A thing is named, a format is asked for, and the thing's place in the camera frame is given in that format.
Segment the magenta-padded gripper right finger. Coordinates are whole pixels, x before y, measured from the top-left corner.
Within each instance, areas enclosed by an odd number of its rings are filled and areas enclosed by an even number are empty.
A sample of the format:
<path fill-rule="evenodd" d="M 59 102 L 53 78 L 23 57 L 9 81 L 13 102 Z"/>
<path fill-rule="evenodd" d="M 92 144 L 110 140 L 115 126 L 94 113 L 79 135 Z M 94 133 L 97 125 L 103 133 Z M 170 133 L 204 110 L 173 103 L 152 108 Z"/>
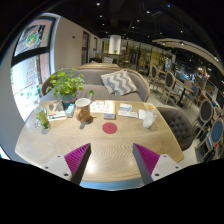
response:
<path fill-rule="evenodd" d="M 144 185 L 181 170 L 181 167 L 167 154 L 158 155 L 136 143 L 133 144 L 133 155 Z"/>

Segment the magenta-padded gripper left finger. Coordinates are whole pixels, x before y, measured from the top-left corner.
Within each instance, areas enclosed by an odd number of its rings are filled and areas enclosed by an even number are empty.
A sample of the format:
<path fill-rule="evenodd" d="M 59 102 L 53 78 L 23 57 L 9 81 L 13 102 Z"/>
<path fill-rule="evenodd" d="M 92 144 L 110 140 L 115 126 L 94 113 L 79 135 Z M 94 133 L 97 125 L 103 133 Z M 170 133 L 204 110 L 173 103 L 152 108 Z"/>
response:
<path fill-rule="evenodd" d="M 43 166 L 43 169 L 79 185 L 90 155 L 91 144 L 87 143 L 66 155 L 56 155 Z"/>

